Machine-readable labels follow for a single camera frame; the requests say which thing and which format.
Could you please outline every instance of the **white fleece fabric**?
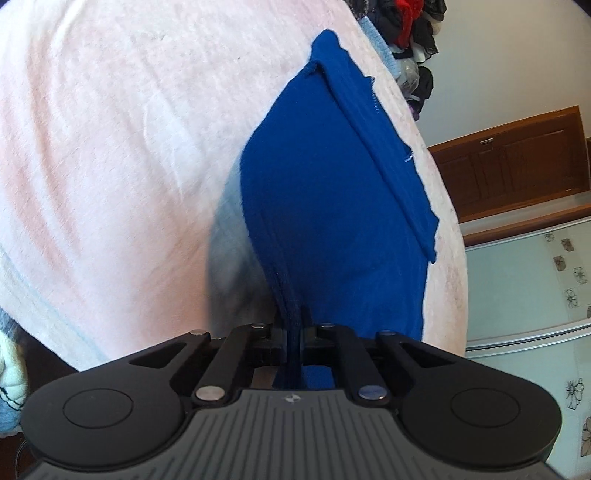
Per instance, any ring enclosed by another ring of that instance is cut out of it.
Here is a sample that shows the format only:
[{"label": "white fleece fabric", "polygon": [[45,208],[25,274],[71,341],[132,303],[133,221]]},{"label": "white fleece fabric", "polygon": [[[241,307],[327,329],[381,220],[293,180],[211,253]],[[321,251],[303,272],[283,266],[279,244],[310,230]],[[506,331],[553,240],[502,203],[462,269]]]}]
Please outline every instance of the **white fleece fabric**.
[{"label": "white fleece fabric", "polygon": [[0,331],[0,438],[18,426],[27,393],[22,348]]},{"label": "white fleece fabric", "polygon": [[0,25],[0,307],[70,365],[272,320],[237,162],[326,28],[414,151],[441,220],[423,339],[463,353],[454,209],[342,0],[10,0]]}]

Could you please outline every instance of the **metal rivet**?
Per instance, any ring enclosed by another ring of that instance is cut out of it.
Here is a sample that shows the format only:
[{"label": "metal rivet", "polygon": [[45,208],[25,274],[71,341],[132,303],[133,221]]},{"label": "metal rivet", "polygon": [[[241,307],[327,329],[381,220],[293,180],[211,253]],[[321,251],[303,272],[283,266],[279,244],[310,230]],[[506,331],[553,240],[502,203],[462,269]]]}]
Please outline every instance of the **metal rivet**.
[{"label": "metal rivet", "polygon": [[215,385],[207,385],[205,387],[201,387],[195,392],[195,396],[199,400],[204,401],[220,400],[221,398],[223,398],[225,394],[226,391],[222,387],[217,387]]},{"label": "metal rivet", "polygon": [[358,394],[365,400],[382,400],[388,396],[388,390],[379,385],[365,385],[359,389]]}]

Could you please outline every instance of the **wall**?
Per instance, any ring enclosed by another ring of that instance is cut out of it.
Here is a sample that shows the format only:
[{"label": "wall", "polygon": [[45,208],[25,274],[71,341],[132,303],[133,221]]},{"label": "wall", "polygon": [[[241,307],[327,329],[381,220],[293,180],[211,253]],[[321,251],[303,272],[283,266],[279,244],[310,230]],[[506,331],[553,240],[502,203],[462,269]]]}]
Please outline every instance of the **wall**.
[{"label": "wall", "polygon": [[446,0],[418,128],[436,145],[580,105],[591,137],[591,17],[572,0]]}]

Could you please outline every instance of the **ribbed plastic surface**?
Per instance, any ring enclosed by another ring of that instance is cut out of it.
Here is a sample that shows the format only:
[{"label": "ribbed plastic surface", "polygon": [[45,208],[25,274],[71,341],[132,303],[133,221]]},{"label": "ribbed plastic surface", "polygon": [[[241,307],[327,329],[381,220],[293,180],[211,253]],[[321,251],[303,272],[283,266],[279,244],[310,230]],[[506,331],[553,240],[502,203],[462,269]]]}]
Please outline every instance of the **ribbed plastic surface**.
[{"label": "ribbed plastic surface", "polygon": [[30,480],[559,480],[547,465],[483,473],[433,459],[383,409],[344,392],[246,390],[229,407],[198,412],[182,437],[152,459],[116,472],[42,464]]}]

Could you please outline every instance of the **cabinet panel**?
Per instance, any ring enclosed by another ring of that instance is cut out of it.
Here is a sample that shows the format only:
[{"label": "cabinet panel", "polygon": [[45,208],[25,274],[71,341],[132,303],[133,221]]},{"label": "cabinet panel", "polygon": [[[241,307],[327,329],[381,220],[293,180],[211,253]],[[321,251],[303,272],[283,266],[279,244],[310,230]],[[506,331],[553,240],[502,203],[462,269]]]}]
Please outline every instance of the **cabinet panel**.
[{"label": "cabinet panel", "polygon": [[431,147],[461,222],[589,190],[578,107]]},{"label": "cabinet panel", "polygon": [[480,201],[481,190],[470,157],[460,157],[439,167],[447,191],[454,198],[456,210]]}]

